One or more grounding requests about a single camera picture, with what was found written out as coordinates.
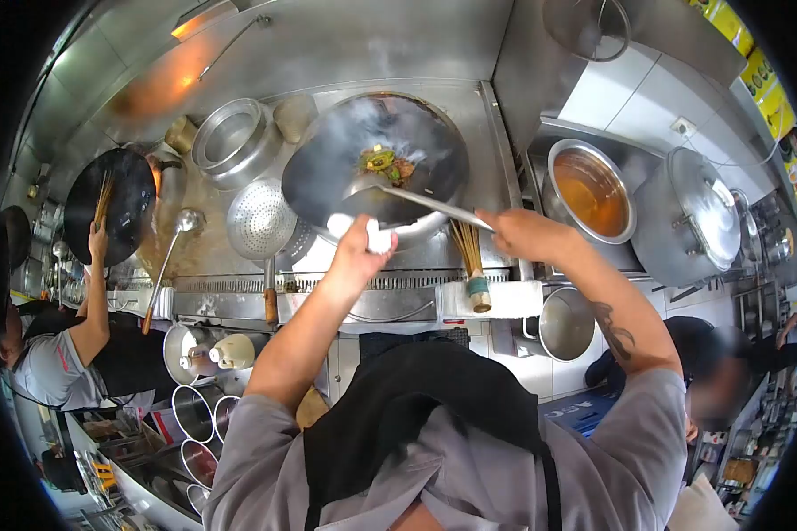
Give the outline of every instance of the red sticker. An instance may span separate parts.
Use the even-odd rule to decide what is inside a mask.
[[[62,360],[62,368],[65,369],[65,372],[68,372],[68,362],[65,361],[65,357],[62,355],[62,347],[56,345],[56,352],[59,353],[59,359]]]

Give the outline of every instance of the cooking pan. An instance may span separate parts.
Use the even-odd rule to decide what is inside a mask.
[[[106,216],[109,247],[104,259],[104,267],[110,267],[127,260],[142,242],[145,224],[154,213],[156,186],[145,158],[122,148],[101,154],[80,172],[65,201],[64,239],[71,252],[85,264],[92,263],[88,228],[106,170],[113,177]]]
[[[452,205],[459,201],[469,156],[455,124],[413,96],[368,92],[341,101],[304,133],[283,175],[283,194],[292,210],[322,233],[329,216],[343,212],[367,213],[384,228],[415,224],[428,231],[425,239],[433,234],[447,219],[439,212],[377,189],[348,197],[349,186],[360,177],[361,152],[377,144],[414,164],[407,190]],[[417,223],[432,217],[437,223]]]

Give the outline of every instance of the bamboo wok brush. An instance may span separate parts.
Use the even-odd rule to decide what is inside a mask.
[[[490,292],[484,269],[481,267],[481,247],[478,245],[478,228],[462,221],[451,220],[451,234],[455,239],[463,265],[467,269],[469,282],[467,285],[472,311],[484,313],[490,311]]]

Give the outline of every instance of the electrical outlet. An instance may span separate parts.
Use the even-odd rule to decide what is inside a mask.
[[[681,134],[686,139],[690,139],[695,133],[697,133],[697,126],[695,126],[693,122],[684,116],[677,118],[676,121],[673,122],[673,125],[671,125],[669,128]]]

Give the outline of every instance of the stir-fry food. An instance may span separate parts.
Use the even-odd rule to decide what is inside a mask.
[[[360,153],[358,169],[386,177],[395,188],[406,189],[410,185],[410,175],[414,165],[403,157],[397,157],[395,151],[385,150],[379,143],[370,150]]]

